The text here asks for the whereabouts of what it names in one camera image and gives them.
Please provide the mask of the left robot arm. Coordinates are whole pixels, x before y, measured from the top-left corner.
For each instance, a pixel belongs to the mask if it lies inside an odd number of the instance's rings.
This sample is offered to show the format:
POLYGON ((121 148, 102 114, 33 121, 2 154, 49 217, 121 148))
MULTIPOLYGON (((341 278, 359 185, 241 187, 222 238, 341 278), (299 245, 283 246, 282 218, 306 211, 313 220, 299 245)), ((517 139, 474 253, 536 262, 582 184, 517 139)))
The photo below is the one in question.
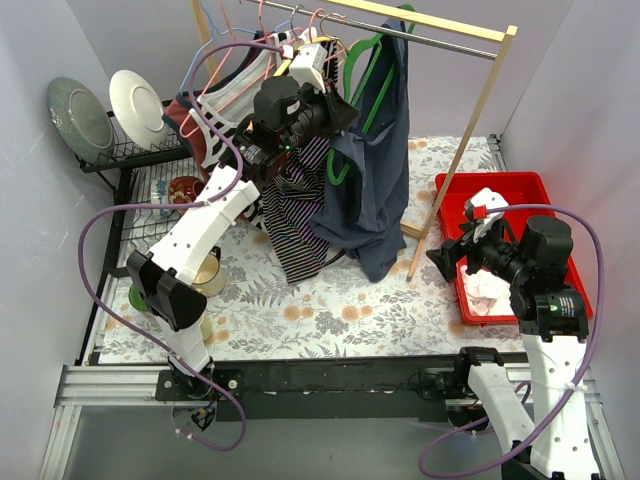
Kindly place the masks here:
POLYGON ((169 349, 174 382, 193 400, 213 386, 213 361, 201 324, 206 296, 194 280, 236 218, 286 164, 289 153, 314 138, 344 133, 358 111, 331 84, 315 89, 290 77, 265 80, 195 204, 148 252, 134 251, 127 269, 156 316, 169 349))

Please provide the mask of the navy blue tank top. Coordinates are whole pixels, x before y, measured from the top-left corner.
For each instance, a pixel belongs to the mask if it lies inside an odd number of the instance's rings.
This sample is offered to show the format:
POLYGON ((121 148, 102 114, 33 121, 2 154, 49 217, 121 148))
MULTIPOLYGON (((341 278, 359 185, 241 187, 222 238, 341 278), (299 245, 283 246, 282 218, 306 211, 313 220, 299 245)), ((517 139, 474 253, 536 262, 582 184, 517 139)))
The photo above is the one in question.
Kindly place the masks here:
POLYGON ((313 233, 357 260, 371 282, 385 278, 406 247, 401 220, 409 201, 409 47, 381 35, 355 102, 360 116, 331 141, 324 206, 313 233))

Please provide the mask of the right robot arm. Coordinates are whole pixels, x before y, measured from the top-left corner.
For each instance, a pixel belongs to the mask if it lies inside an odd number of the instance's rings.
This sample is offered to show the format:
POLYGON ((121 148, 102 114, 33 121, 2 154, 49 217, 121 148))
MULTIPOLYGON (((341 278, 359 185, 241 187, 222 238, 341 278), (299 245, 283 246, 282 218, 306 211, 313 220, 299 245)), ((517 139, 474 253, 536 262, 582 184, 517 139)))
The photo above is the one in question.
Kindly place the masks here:
POLYGON ((462 235, 427 253, 448 281, 456 278, 457 263, 464 260, 469 274, 485 269, 509 285, 529 363, 532 414, 511 386, 496 350, 461 349, 453 387, 481 401, 503 452, 463 474, 500 469, 504 479, 598 479, 583 383, 596 322, 588 317, 583 295, 566 281, 571 228, 554 216, 536 215, 515 238, 502 213, 500 208, 472 208, 462 235))

